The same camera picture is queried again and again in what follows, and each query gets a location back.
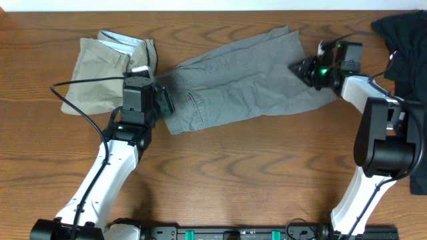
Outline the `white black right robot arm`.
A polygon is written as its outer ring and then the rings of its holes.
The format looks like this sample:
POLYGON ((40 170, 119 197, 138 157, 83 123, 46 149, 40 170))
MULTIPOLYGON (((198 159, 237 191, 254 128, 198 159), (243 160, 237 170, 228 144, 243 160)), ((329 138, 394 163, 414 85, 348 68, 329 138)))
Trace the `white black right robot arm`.
POLYGON ((322 67, 317 57, 289 66, 316 90, 330 88, 362 114, 354 142, 356 170, 342 200, 331 212, 331 239, 361 239, 382 196, 413 174, 426 152, 424 108, 379 86, 368 75, 322 67))

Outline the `grey shorts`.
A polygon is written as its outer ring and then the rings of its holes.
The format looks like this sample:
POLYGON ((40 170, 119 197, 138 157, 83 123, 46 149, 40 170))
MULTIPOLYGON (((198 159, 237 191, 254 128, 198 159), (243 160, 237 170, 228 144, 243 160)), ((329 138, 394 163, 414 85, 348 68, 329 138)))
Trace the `grey shorts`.
POLYGON ((336 98, 308 87, 289 65, 305 58, 298 31, 272 29, 188 59, 156 77, 175 112, 165 122, 172 135, 261 115, 293 115, 336 98))

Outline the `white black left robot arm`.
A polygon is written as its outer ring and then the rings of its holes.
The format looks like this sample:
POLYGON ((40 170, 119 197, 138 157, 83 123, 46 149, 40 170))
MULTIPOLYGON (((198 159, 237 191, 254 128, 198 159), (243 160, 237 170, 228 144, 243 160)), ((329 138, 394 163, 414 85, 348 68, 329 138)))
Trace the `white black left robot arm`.
POLYGON ((163 87, 124 87, 123 105, 114 109, 102 132, 97 158, 79 189, 52 220, 38 219, 35 239, 147 239, 149 231, 134 220, 107 224, 118 193, 151 142, 157 119, 174 106, 163 87))

